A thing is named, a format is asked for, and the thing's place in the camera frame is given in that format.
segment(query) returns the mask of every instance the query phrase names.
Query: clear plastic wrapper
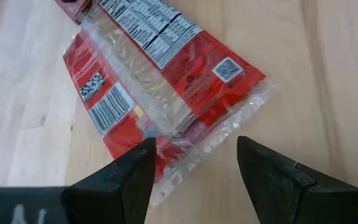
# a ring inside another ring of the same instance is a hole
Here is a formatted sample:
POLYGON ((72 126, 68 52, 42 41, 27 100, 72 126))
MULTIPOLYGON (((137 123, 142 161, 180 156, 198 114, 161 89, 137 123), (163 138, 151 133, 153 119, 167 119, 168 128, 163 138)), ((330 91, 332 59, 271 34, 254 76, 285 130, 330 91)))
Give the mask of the clear plastic wrapper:
POLYGON ((157 139, 157 206, 270 95, 266 76, 160 0, 95 4, 64 55, 113 158, 157 139))

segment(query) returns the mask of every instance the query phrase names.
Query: nutrition facts label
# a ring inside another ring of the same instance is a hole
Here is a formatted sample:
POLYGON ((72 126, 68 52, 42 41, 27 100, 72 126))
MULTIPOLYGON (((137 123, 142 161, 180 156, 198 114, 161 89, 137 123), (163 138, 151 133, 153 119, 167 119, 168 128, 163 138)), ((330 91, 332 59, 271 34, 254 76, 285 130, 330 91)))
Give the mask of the nutrition facts label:
POLYGON ((203 31, 161 0, 103 0, 100 6, 160 69, 203 31))

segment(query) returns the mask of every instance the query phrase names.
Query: yellow square label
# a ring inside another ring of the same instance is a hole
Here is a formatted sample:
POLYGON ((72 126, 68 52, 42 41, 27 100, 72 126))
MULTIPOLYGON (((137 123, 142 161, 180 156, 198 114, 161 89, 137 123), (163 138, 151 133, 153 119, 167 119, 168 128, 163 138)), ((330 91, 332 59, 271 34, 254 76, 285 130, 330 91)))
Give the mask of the yellow square label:
POLYGON ((142 110, 142 108, 140 108, 139 105, 135 106, 134 111, 138 117, 140 117, 140 118, 143 117, 144 111, 142 110))

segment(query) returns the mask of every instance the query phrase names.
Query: light wood tabletop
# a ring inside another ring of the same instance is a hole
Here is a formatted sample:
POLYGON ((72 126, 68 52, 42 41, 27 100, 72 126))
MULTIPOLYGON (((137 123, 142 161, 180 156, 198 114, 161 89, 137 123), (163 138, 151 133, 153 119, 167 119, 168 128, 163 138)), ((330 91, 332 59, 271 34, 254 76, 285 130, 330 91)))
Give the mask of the light wood tabletop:
MULTIPOLYGON (((236 163, 247 135, 358 186, 358 0, 171 0, 278 84, 147 223, 258 223, 236 163)), ((72 184, 111 161, 62 60, 53 0, 0 0, 0 186, 72 184)))

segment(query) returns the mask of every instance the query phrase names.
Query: black and white pattern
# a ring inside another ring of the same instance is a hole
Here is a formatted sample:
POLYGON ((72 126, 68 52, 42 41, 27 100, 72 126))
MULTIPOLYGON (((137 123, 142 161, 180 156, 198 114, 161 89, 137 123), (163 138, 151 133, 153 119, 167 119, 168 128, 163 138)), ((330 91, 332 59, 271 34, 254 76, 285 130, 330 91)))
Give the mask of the black and white pattern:
POLYGON ((135 0, 103 0, 100 2, 100 6, 116 19, 134 1, 135 0))
POLYGON ((104 79, 99 72, 96 72, 93 77, 80 88, 82 99, 87 102, 92 98, 104 85, 104 79))
POLYGON ((223 61, 213 69, 215 75, 217 75, 225 83, 231 81, 242 71, 244 71, 244 69, 230 57, 223 59, 223 61))
POLYGON ((116 83, 89 113, 102 136, 106 135, 135 106, 120 83, 116 83))

